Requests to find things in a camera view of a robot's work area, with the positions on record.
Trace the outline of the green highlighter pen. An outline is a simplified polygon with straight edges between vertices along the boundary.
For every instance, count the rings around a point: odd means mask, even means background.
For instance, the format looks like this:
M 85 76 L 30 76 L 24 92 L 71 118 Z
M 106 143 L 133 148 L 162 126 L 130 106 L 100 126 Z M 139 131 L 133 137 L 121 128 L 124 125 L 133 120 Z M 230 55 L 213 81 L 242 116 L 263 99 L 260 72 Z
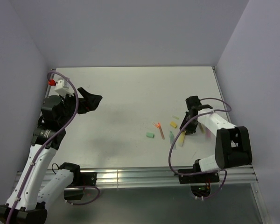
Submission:
M 172 149 L 176 150 L 175 136 L 172 131 L 170 131 L 170 133 L 169 133 L 169 140 L 170 140 L 170 145 L 172 146 Z

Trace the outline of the yellow pen cap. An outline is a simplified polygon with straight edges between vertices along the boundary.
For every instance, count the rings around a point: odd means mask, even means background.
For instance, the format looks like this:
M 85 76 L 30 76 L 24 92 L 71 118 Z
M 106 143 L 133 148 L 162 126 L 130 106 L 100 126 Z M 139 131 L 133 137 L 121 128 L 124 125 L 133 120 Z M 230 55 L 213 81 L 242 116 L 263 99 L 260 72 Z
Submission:
M 170 126 L 173 127 L 173 128 L 177 128 L 177 124 L 173 121 L 170 122 Z

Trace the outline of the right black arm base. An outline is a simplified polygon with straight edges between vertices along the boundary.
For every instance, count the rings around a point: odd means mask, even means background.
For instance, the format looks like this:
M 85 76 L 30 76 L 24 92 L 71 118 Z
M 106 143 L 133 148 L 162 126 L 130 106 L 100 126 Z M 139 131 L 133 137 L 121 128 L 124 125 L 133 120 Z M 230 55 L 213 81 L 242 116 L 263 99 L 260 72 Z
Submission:
M 218 173 L 207 173 L 200 175 L 185 175 L 192 174 L 197 172 L 194 168 L 179 169 L 179 183 L 180 184 L 189 184 L 191 192 L 194 196 L 197 197 L 208 197 L 211 194 L 211 183 L 219 183 Z

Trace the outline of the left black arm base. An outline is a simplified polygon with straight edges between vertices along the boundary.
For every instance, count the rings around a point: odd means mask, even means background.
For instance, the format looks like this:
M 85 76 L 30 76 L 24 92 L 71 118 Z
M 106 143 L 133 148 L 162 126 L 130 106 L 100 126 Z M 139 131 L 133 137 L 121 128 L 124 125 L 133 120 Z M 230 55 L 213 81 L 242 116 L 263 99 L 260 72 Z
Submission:
M 66 201 L 80 201 L 84 196 L 90 196 L 90 203 L 98 199 L 100 190 L 96 187 L 97 172 L 82 172 L 78 179 L 64 189 Z

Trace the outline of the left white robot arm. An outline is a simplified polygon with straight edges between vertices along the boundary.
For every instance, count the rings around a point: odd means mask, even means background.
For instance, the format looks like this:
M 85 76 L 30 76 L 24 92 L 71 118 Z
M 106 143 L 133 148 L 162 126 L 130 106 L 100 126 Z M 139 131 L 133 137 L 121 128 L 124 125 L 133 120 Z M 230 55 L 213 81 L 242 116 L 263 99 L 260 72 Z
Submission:
M 7 202 L 0 205 L 0 221 L 4 224 L 43 224 L 50 205 L 66 187 L 83 187 L 80 166 L 65 162 L 55 176 L 41 188 L 47 167 L 66 135 L 64 126 L 73 115 L 97 109 L 101 95 L 78 88 L 81 97 L 69 91 L 58 91 L 44 99 L 41 116 L 34 130 L 27 163 Z

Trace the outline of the yellow highlighter pen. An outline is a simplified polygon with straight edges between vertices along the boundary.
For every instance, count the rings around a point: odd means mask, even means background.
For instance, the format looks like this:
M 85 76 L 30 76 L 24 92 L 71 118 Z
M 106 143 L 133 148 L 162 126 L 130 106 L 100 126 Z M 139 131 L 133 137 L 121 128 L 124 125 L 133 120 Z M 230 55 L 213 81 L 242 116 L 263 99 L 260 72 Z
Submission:
M 184 144 L 184 140 L 185 140 L 185 131 L 181 132 L 179 138 L 178 138 L 178 146 L 182 147 Z

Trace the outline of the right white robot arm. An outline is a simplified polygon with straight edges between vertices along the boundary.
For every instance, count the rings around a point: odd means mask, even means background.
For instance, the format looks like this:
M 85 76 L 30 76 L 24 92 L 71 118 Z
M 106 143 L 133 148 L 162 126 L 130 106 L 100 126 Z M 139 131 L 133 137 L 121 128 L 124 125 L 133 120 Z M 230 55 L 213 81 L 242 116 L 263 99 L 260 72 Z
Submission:
M 236 126 L 213 109 L 209 104 L 202 104 L 198 96 L 190 96 L 185 102 L 188 111 L 180 126 L 185 135 L 196 132 L 198 125 L 205 126 L 216 137 L 214 154 L 195 161 L 193 178 L 203 182 L 209 171 L 240 167 L 252 163 L 252 150 L 248 129 Z

